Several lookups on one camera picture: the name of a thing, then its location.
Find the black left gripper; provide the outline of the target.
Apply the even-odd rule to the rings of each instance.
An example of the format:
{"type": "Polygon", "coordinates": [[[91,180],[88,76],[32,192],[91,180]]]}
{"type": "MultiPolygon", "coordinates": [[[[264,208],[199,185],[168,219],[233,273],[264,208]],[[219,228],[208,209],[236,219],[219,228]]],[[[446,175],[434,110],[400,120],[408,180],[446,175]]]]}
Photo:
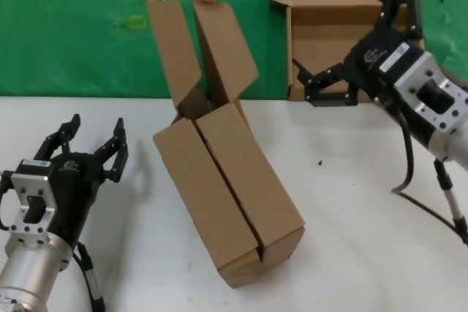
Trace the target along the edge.
{"type": "Polygon", "coordinates": [[[114,183],[120,181],[129,156],[123,118],[117,120],[113,136],[94,155],[70,153],[69,142],[79,127],[80,115],[74,114],[71,121],[45,138],[37,151],[37,159],[50,161],[50,166],[34,166],[25,159],[20,163],[22,174],[49,178],[57,209],[48,231],[70,245],[78,242],[99,187],[105,179],[114,183]],[[62,153],[51,158],[58,148],[62,153]],[[103,165],[112,157],[115,157],[113,166],[104,170],[103,165]]]}

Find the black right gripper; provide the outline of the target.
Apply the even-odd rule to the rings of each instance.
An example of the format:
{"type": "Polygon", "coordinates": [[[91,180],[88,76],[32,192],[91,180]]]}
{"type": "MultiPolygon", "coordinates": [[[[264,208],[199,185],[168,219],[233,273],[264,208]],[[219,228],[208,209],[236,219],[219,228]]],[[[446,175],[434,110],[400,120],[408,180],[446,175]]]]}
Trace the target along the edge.
{"type": "MultiPolygon", "coordinates": [[[[374,29],[391,28],[399,9],[405,5],[408,27],[400,35],[404,40],[422,40],[423,26],[420,0],[378,0],[382,3],[374,29]]],[[[305,100],[314,107],[346,107],[358,104],[358,90],[370,99],[382,100],[383,108],[395,116],[396,111],[405,117],[410,134],[424,147],[435,128],[413,108],[408,98],[399,93],[394,84],[423,55],[424,50],[405,42],[395,31],[369,32],[351,51],[342,63],[335,64],[313,75],[297,59],[292,63],[298,68],[298,80],[303,84],[305,100]],[[328,92],[323,90],[344,80],[347,90],[328,92]]]]}

